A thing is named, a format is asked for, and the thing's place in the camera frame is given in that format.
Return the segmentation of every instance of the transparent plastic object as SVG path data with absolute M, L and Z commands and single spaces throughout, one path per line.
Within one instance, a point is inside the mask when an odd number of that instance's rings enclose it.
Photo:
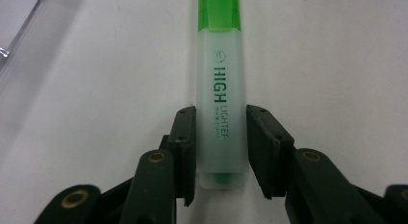
M 241 32 L 198 32 L 197 163 L 208 189 L 244 184 L 248 170 Z
M 0 0 L 0 71 L 42 0 Z

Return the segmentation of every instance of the white table surface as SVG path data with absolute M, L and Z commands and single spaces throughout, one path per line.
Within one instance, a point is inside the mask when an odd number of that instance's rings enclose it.
M 45 0 L 0 78 L 0 223 L 134 175 L 194 104 L 197 0 Z M 382 195 L 408 184 L 408 0 L 241 0 L 246 98 Z M 196 190 L 178 223 L 289 223 L 284 199 Z

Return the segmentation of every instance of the brass screw hole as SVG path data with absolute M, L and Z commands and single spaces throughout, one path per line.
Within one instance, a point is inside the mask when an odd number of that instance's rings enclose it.
M 165 159 L 165 156 L 164 153 L 156 152 L 149 156 L 149 161 L 153 163 L 161 162 Z
M 89 193 L 84 189 L 78 189 L 66 195 L 61 202 L 61 206 L 65 209 L 76 208 L 88 200 Z
M 401 196 L 408 201 L 408 189 L 404 189 L 401 191 Z
M 312 151 L 303 152 L 303 158 L 310 162 L 318 162 L 321 159 L 319 154 Z

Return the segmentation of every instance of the green highlighter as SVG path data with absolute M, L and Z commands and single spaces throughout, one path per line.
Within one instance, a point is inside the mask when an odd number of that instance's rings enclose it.
M 198 17 L 199 184 L 242 187 L 248 154 L 239 0 L 199 0 Z

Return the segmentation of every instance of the green cap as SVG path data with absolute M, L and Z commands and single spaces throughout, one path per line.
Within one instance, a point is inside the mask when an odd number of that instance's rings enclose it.
M 198 31 L 241 29 L 239 0 L 198 0 Z

